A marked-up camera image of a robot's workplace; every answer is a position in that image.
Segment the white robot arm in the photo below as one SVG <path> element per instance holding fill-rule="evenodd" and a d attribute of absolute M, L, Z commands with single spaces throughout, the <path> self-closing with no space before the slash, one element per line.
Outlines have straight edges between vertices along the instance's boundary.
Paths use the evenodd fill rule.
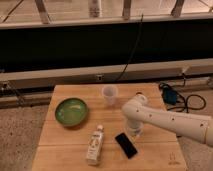
<path fill-rule="evenodd" d="M 154 109 L 148 107 L 147 102 L 143 94 L 136 94 L 122 106 L 126 129 L 131 136 L 140 134 L 142 124 L 148 123 L 213 147 L 211 116 Z"/>

